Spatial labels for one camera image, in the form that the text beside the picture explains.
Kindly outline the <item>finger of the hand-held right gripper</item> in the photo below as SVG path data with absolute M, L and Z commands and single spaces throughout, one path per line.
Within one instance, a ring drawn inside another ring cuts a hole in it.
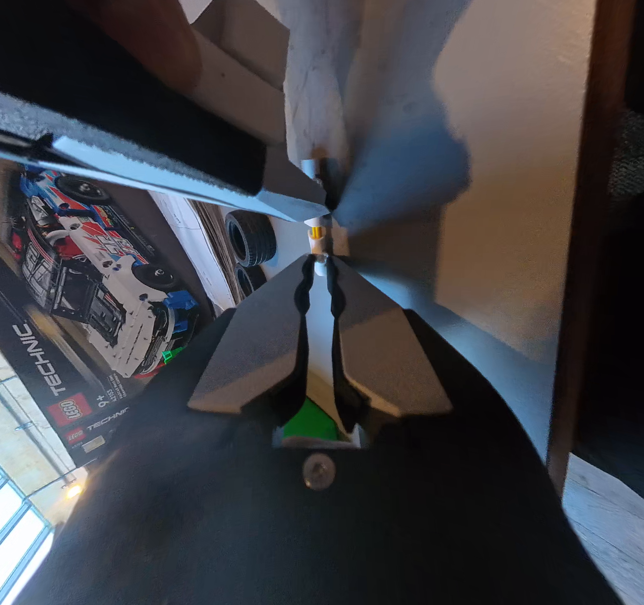
M 263 191 L 250 195 L 225 187 L 218 181 L 211 184 L 181 175 L 174 167 L 165 169 L 150 166 L 95 147 L 75 147 L 72 154 L 61 149 L 45 150 L 41 157 L 36 157 L 35 153 L 24 147 L 2 147 L 1 157 L 135 189 L 263 213 L 290 222 L 304 222 L 323 216 L 323 204 L 316 201 Z
M 103 173 L 104 180 L 130 187 L 269 216 L 325 216 L 330 212 L 324 188 L 289 160 L 285 145 L 268 148 L 256 194 L 242 192 L 214 176 L 184 175 L 179 166 L 152 166 L 67 136 L 55 138 L 53 149 Z

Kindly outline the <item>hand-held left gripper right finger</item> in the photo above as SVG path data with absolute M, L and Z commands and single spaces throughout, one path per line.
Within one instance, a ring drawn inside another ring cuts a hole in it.
M 403 308 L 338 257 L 326 261 L 334 318 L 334 400 L 345 430 L 415 416 L 447 415 L 453 405 Z

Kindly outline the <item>black toy tyre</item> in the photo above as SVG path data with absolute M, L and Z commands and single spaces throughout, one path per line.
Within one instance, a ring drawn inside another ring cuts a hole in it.
M 246 299 L 267 282 L 267 278 L 260 265 L 243 266 L 240 263 L 236 263 L 234 275 L 242 299 Z
M 224 222 L 234 256 L 243 267 L 261 265 L 276 255 L 276 235 L 268 216 L 232 210 L 226 214 Z

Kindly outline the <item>grey desk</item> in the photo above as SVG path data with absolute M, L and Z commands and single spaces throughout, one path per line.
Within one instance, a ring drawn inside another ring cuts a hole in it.
M 350 255 L 545 460 L 597 0 L 257 1 L 290 30 L 289 158 L 337 162 Z

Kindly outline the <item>dark cardboard box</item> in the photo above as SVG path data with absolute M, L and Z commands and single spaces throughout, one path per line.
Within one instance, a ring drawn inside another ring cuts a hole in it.
M 151 196 L 1 160 L 1 351 L 79 465 L 211 319 Z

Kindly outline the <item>white instruction booklet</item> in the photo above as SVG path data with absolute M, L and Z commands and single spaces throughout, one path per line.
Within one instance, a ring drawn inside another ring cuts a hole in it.
M 151 191 L 150 195 L 187 255 L 210 302 L 221 311 L 237 306 L 239 294 L 227 281 L 225 258 L 216 255 L 214 240 L 210 239 L 198 214 L 198 207 L 204 204 L 175 194 Z

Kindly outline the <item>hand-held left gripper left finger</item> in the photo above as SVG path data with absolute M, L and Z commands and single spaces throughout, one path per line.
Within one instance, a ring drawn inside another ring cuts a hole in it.
M 232 314 L 188 407 L 242 415 L 268 408 L 277 425 L 307 393 L 307 312 L 315 257 L 302 255 L 242 301 Z

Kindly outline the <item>green box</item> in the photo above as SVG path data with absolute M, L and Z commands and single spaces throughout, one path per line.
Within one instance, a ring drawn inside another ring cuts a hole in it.
M 310 398 L 305 399 L 300 410 L 283 426 L 282 439 L 294 437 L 339 441 L 335 421 Z

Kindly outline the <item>person's right hand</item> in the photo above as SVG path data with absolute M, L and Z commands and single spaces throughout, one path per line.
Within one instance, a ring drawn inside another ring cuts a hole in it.
M 166 86 L 189 96 L 202 75 L 195 33 L 179 0 L 65 0 Z

